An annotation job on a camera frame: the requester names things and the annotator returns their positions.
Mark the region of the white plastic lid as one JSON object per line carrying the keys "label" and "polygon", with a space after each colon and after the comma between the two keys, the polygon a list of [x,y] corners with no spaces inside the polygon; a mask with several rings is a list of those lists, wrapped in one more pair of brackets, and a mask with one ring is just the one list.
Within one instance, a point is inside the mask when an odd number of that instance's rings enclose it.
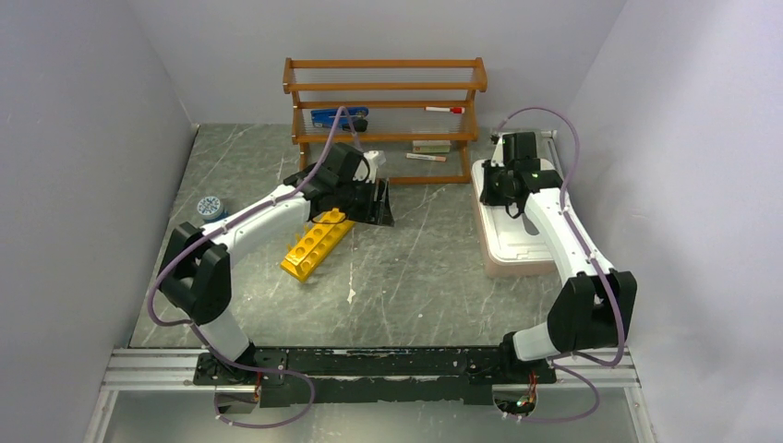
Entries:
{"label": "white plastic lid", "polygon": [[497,266],[554,265],[543,235],[524,215],[513,219],[504,206],[492,207],[480,202],[484,189],[483,163],[484,160],[475,161],[471,175],[473,211],[488,262]]}

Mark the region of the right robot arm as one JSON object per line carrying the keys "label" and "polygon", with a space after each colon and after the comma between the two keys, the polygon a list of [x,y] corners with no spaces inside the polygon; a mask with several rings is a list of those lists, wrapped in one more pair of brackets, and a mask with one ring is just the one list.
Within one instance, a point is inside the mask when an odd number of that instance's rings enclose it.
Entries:
{"label": "right robot arm", "polygon": [[556,270],[562,288],[537,325],[508,333],[500,374],[519,382],[534,360],[621,349],[637,282],[598,249],[579,220],[556,166],[533,131],[494,134],[492,156],[472,166],[474,209],[490,276]]}

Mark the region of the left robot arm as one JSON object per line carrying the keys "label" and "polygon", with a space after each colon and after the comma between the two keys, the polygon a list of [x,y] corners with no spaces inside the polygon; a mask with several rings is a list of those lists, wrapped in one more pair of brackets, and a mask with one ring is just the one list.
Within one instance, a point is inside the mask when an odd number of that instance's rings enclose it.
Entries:
{"label": "left robot arm", "polygon": [[329,210],[351,222],[392,226],[389,182],[379,174],[385,161],[380,150],[336,143],[253,205],[201,227],[185,222],[172,232],[153,291],[183,311],[184,324],[221,355],[218,369],[230,382],[244,383],[256,369],[256,347],[230,309],[233,266],[279,232]]}

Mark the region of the yellow test tube rack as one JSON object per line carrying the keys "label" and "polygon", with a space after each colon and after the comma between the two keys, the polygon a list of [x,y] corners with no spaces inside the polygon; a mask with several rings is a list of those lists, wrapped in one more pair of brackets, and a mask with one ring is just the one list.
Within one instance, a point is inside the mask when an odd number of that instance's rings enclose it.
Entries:
{"label": "yellow test tube rack", "polygon": [[323,212],[288,246],[281,269],[299,282],[307,281],[354,226],[338,209]]}

